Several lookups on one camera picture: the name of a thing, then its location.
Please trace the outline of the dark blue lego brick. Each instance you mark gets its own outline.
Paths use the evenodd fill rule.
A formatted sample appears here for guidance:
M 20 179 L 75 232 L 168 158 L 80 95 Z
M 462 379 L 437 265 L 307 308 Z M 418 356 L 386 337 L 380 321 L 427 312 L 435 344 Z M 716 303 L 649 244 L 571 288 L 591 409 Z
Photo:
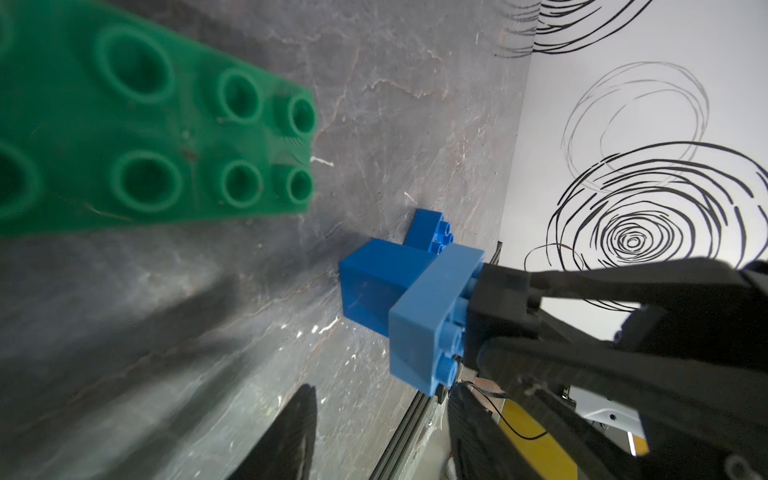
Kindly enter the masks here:
M 370 240 L 339 263 L 344 316 L 389 337 L 389 310 L 436 258 L 414 247 Z

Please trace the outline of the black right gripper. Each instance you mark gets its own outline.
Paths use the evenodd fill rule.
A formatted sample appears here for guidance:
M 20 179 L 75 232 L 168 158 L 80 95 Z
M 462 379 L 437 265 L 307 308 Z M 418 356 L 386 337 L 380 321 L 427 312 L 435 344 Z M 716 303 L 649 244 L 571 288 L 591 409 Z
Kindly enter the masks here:
M 469 300 L 466 334 L 535 336 L 544 298 L 662 307 L 674 312 L 644 305 L 622 325 L 616 348 L 633 353 L 496 337 L 481 347 L 477 363 L 500 385 L 522 378 L 575 385 L 681 432 L 765 432 L 767 293 L 744 301 L 749 291 L 741 272 L 707 258 L 586 271 L 485 264 Z M 641 418 L 654 448 L 641 464 L 653 479 L 767 477 L 746 456 L 658 422 Z

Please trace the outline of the light blue long lego brick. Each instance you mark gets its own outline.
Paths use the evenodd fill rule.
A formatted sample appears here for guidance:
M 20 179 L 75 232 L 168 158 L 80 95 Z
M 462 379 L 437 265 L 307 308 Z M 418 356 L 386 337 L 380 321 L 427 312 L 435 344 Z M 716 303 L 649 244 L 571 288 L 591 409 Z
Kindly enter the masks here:
M 483 260 L 480 249 L 449 245 L 389 310 L 390 372 L 428 397 L 456 379 Z

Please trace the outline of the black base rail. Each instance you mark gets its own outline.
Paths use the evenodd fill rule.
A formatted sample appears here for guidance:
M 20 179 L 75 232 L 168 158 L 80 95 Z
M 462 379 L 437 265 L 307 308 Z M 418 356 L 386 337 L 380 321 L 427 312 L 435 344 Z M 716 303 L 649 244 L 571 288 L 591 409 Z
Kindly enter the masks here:
M 447 391 L 417 392 L 376 463 L 370 479 L 415 479 L 432 437 L 442 430 Z

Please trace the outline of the green long lego brick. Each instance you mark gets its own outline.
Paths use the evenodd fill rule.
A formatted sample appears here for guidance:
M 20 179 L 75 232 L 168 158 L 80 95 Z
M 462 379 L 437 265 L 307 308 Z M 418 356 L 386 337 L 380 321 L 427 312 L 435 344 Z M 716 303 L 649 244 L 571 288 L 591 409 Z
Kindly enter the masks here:
M 1 5 L 5 237 L 303 213 L 293 82 L 101 1 Z

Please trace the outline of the blue square lego brick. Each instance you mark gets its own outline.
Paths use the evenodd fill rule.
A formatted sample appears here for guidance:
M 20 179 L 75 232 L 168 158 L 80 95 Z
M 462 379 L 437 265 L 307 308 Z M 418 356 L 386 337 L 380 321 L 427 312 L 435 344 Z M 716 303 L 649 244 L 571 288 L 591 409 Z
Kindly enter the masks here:
M 439 255 L 454 242 L 451 224 L 441 212 L 417 209 L 408 229 L 404 244 Z

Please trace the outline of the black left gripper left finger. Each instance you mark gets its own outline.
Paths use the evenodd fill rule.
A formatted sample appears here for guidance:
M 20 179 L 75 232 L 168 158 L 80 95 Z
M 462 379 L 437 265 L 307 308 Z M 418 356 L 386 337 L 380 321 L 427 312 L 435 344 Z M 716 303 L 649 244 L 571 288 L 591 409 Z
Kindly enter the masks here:
M 229 479 L 308 479 L 316 430 L 316 389 L 303 384 Z

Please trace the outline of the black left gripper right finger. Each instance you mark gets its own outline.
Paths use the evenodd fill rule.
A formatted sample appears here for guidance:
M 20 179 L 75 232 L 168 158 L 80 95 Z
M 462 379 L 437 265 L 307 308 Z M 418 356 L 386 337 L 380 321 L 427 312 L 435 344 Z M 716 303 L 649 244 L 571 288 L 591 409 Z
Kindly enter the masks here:
M 448 397 L 448 423 L 457 479 L 527 479 L 523 458 L 463 383 Z

